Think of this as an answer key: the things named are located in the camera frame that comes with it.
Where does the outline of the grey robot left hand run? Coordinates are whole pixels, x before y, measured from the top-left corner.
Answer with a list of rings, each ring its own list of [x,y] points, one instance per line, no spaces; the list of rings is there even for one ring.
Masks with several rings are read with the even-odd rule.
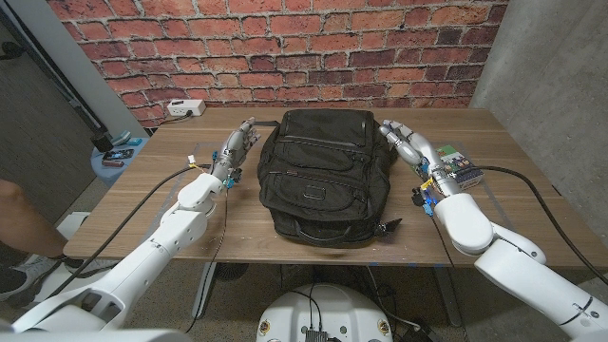
[[[249,150],[260,138],[255,123],[256,118],[251,117],[229,135],[213,163],[212,176],[227,181],[230,173],[244,163]]]

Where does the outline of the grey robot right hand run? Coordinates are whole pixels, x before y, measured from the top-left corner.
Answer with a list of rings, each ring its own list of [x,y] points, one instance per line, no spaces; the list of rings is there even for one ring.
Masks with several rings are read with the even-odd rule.
[[[379,132],[401,159],[410,166],[418,167],[420,177],[424,181],[432,180],[443,196],[449,197],[462,192],[460,185],[448,174],[444,162],[424,136],[402,123],[391,120],[384,120],[379,126]]]

